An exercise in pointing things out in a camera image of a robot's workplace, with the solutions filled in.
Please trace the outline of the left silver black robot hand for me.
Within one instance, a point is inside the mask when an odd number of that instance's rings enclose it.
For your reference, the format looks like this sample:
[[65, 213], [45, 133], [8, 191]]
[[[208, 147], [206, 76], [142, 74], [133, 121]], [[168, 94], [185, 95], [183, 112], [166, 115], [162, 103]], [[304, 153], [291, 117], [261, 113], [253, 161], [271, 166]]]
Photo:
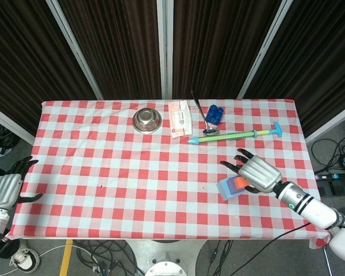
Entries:
[[26, 174], [38, 162], [32, 158], [27, 156], [17, 161], [5, 174], [0, 175], [0, 209], [9, 210], [16, 204], [35, 202], [43, 196], [42, 193], [33, 197], [20, 196]]

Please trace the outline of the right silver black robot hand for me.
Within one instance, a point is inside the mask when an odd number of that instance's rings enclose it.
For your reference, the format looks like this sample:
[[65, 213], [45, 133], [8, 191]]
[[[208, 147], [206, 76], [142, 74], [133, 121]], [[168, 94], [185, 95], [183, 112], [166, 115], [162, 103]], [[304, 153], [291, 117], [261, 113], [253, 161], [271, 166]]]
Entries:
[[278, 183], [282, 183], [281, 172], [270, 163], [244, 148], [237, 151], [241, 155], [235, 155], [234, 159], [242, 162], [240, 167], [224, 160], [220, 164], [243, 177], [249, 183], [245, 187], [249, 193], [271, 193]]

